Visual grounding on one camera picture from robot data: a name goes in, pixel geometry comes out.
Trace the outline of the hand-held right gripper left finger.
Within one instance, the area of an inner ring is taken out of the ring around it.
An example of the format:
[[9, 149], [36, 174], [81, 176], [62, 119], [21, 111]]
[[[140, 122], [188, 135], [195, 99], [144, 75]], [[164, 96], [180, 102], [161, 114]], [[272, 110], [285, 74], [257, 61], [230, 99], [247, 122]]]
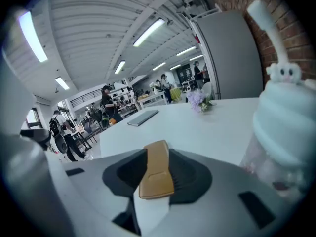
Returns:
[[77, 237], [138, 237], [134, 193], [147, 164], [145, 149], [63, 164], [46, 154], [57, 194]]

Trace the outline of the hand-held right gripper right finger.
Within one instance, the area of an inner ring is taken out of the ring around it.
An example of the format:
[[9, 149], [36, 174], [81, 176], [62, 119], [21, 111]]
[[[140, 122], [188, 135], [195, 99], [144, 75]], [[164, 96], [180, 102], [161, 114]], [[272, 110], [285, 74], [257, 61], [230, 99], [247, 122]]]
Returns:
[[212, 184], [191, 204], [170, 205], [169, 198], [145, 200], [134, 192], [143, 237], [270, 237], [290, 212], [290, 203], [244, 169], [180, 151], [210, 170]]

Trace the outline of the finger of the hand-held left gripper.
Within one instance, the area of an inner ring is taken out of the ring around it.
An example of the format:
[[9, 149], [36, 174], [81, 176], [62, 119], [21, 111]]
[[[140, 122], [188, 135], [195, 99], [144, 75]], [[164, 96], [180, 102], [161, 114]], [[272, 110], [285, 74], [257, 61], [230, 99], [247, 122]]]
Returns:
[[22, 129], [20, 135], [23, 137], [28, 137], [31, 140], [37, 142], [43, 150], [48, 150], [50, 144], [51, 132], [47, 129]]

